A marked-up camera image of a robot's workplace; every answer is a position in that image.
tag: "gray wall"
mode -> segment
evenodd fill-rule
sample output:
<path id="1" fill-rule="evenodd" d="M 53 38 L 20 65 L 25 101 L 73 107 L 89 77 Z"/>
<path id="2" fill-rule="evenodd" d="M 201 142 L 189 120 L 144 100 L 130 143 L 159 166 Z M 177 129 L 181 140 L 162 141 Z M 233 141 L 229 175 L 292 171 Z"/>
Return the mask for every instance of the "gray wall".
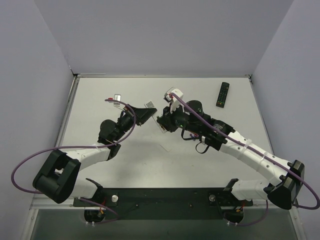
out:
<path id="1" fill-rule="evenodd" d="M 244 76 L 293 0 L 35 0 L 74 73 Z"/>
<path id="2" fill-rule="evenodd" d="M 54 145 L 73 76 L 32 0 L 0 1 L 0 23 L 0 236 L 17 240 L 33 195 L 13 187 L 11 171 Z M 23 166 L 19 184 L 32 189 L 43 161 Z"/>
<path id="3" fill-rule="evenodd" d="M 305 163 L 320 194 L 320 1 L 295 0 L 253 74 L 253 88 L 275 153 Z M 303 188 L 302 205 L 315 205 Z M 319 210 L 300 210 L 308 239 L 319 239 Z"/>

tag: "metal frame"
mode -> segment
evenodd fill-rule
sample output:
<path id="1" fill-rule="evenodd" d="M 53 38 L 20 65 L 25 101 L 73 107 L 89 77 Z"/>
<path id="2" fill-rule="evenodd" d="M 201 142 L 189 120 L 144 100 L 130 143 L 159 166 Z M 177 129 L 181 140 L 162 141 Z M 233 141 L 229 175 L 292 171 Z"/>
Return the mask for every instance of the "metal frame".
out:
<path id="1" fill-rule="evenodd" d="M 73 79 L 73 84 L 70 89 L 69 93 L 69 98 L 68 98 L 68 103 L 65 109 L 65 113 L 63 116 L 63 120 L 58 132 L 57 140 L 55 146 L 60 146 L 62 144 L 64 134 L 66 131 L 66 127 L 68 125 L 68 120 L 70 117 L 72 105 L 76 96 L 77 88 L 80 82 L 80 78 L 183 78 L 183 76 L 165 76 L 165 75 L 107 75 L 107 74 L 78 74 L 77 76 L 74 76 Z M 186 76 L 185 78 L 197 78 L 199 76 Z M 210 76 L 210 78 L 248 78 L 249 79 L 249 74 L 246 74 L 244 76 Z M 255 96 L 255 92 L 252 86 L 252 82 L 250 81 L 251 89 L 255 98 L 255 101 L 257 102 L 257 98 Z M 273 148 L 270 142 L 270 138 L 268 135 L 268 131 L 264 122 L 264 119 L 262 117 L 261 111 L 259 109 L 259 106 L 257 105 L 262 123 L 264 126 L 265 133 L 267 135 L 267 139 L 270 145 L 270 148 L 273 153 Z M 32 236 L 32 232 L 35 226 L 35 221 L 37 218 L 38 210 L 41 209 L 65 209 L 65 210 L 74 210 L 74 209 L 84 209 L 84 210 L 96 210 L 99 209 L 99 207 L 73 207 L 73 198 L 68 198 L 65 202 L 61 204 L 56 204 L 53 202 L 51 199 L 47 197 L 34 197 L 30 206 L 30 211 L 27 217 L 27 221 L 25 223 L 21 239 L 22 240 L 29 240 Z M 257 208 L 257 209 L 265 209 L 266 208 L 266 202 L 264 200 L 255 200 L 253 201 L 253 206 L 251 208 Z M 272 203 L 269 203 L 269 209 L 275 209 L 278 208 Z M 295 233 L 297 235 L 298 240 L 306 240 L 306 234 L 303 228 L 303 223 L 301 221 L 299 211 L 296 207 L 292 208 L 290 211 L 290 216 L 292 220 L 293 227 L 295 229 Z"/>

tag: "table surface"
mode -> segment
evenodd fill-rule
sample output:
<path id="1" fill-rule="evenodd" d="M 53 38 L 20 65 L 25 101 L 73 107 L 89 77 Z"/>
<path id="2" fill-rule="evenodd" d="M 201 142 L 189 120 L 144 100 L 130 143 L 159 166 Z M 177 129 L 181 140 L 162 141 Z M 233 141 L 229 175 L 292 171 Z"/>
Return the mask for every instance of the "table surface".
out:
<path id="1" fill-rule="evenodd" d="M 230 87 L 225 107 L 219 108 L 216 101 L 222 82 Z M 171 87 L 184 93 L 185 102 L 201 101 L 206 114 L 271 151 L 248 78 L 80 78 L 62 145 L 95 144 L 101 122 L 116 122 L 120 115 L 119 109 L 104 101 L 114 94 L 137 108 L 152 100 L 161 113 L 168 105 L 164 93 Z M 197 153 L 197 142 L 183 141 L 180 135 L 180 129 L 162 133 L 151 118 L 121 143 L 115 158 L 82 170 L 78 177 L 93 179 L 105 188 L 225 187 L 233 178 L 262 178 L 241 161 L 213 148 Z"/>

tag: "purple cable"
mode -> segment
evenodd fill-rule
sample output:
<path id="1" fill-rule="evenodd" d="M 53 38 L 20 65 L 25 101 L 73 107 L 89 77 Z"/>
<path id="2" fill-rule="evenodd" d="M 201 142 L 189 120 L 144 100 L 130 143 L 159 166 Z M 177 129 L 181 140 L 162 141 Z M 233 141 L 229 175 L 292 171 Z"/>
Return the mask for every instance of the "purple cable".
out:
<path id="1" fill-rule="evenodd" d="M 224 136 L 226 139 L 229 139 L 230 141 L 244 147 L 245 144 L 237 141 L 235 139 L 233 139 L 232 137 L 228 136 L 227 134 L 225 134 L 224 132 L 221 132 L 219 129 L 215 128 L 214 126 L 211 126 L 206 120 L 204 120 L 199 114 L 197 114 L 191 107 L 189 107 L 180 97 L 178 97 L 176 94 L 171 93 L 171 96 L 175 97 L 186 109 L 188 109 L 188 111 L 190 113 L 192 113 L 193 115 L 195 115 L 201 122 L 203 122 L 208 128 L 212 129 L 213 131 L 219 133 L 220 135 Z M 306 186 L 306 188 L 313 194 L 313 196 L 316 199 L 316 205 L 315 206 L 302 206 L 302 205 L 298 205 L 298 204 L 293 204 L 293 206 L 297 207 L 297 208 L 302 208 L 302 209 L 308 209 L 308 210 L 316 210 L 320 207 L 320 198 L 317 195 L 317 193 L 312 189 L 312 187 L 306 183 L 306 181 L 304 179 L 302 179 L 301 177 L 299 177 L 297 174 L 295 174 L 293 171 L 291 171 L 290 169 L 287 169 L 286 167 L 282 166 L 280 163 L 272 160 L 270 157 L 265 156 L 263 153 L 259 152 L 258 150 L 256 150 L 255 148 L 248 146 L 248 149 L 250 149 L 251 151 L 253 151 L 254 153 L 258 154 L 261 157 L 264 157 L 265 159 L 267 159 L 268 161 L 270 161 L 271 163 L 277 165 L 279 168 L 285 170 L 286 172 L 288 172 L 290 175 L 294 176 L 296 179 L 298 179 L 303 185 Z"/>
<path id="2" fill-rule="evenodd" d="M 224 218 L 225 220 L 227 220 L 230 224 L 232 225 L 235 225 L 237 227 L 248 227 L 248 226 L 252 226 L 254 224 L 257 224 L 257 223 L 260 223 L 262 220 L 264 220 L 267 215 L 268 215 L 268 212 L 269 212 L 269 203 L 268 203 L 268 200 L 265 201 L 265 212 L 263 214 L 263 216 L 261 218 L 259 218 L 258 220 L 255 220 L 255 221 L 252 221 L 252 222 L 249 222 L 249 223 L 238 223 L 238 224 L 235 224 L 234 222 L 232 221 L 229 221 L 227 220 L 226 218 Z"/>
<path id="3" fill-rule="evenodd" d="M 111 208 L 109 208 L 109 207 L 107 207 L 107 206 L 104 206 L 104 205 L 99 204 L 99 203 L 94 202 L 94 201 L 90 201 L 90 200 L 85 199 L 85 198 L 82 198 L 82 197 L 80 197 L 79 200 L 80 200 L 80 201 L 83 201 L 83 202 L 86 202 L 86 203 L 88 203 L 88 204 L 93 204 L 93 205 L 96 205 L 96 206 L 98 206 L 98 207 L 104 208 L 104 209 L 108 210 L 109 212 L 113 213 L 114 215 L 116 215 L 116 218 L 114 218 L 114 219 L 108 219 L 108 220 L 104 220 L 104 221 L 100 221 L 100 222 L 95 222 L 94 224 L 110 223 L 110 222 L 117 221 L 118 218 L 119 218 L 118 213 L 116 213 L 115 211 L 113 211 Z"/>
<path id="4" fill-rule="evenodd" d="M 133 130 L 135 129 L 135 126 L 136 126 L 136 121 L 137 121 L 137 117 L 136 117 L 136 114 L 135 114 L 135 111 L 132 109 L 132 107 L 130 107 L 128 104 L 122 102 L 122 101 L 118 101 L 118 100 L 114 100 L 114 99 L 105 99 L 106 102 L 114 102 L 114 103 L 119 103 L 119 104 L 122 104 L 122 105 L 125 105 L 129 110 L 130 112 L 132 113 L 133 115 L 133 126 L 131 128 L 131 130 L 128 132 L 128 134 L 126 136 L 124 136 L 122 139 L 120 139 L 119 141 L 117 142 L 114 142 L 114 143 L 111 143 L 111 144 L 107 144 L 107 145 L 101 145 L 101 146 L 56 146 L 56 147 L 52 147 L 52 148 L 48 148 L 48 149 L 45 149 L 45 150 L 41 150 L 41 151 L 38 151 L 30 156 L 28 156 L 27 158 L 25 158 L 24 160 L 22 160 L 22 162 L 20 162 L 12 171 L 11 173 L 11 182 L 12 184 L 19 190 L 23 191 L 23 192 L 26 192 L 26 193 L 30 193 L 30 194 L 43 194 L 42 192 L 40 191 L 34 191 L 34 190 L 28 190 L 28 189 L 25 189 L 21 186 L 19 186 L 16 181 L 15 181 L 15 174 L 16 174 L 16 171 L 18 170 L 18 168 L 20 168 L 20 166 L 22 164 L 24 164 L 26 161 L 34 158 L 35 156 L 38 156 L 40 154 L 43 154 L 43 153 L 46 153 L 46 152 L 49 152 L 49 151 L 53 151 L 53 150 L 57 150 L 57 149 L 101 149 L 101 148 L 108 148 L 108 147 L 111 147 L 111 146 L 114 146 L 114 145 L 117 145 L 121 142 L 123 142 L 124 140 L 126 140 L 130 134 L 133 132 Z"/>

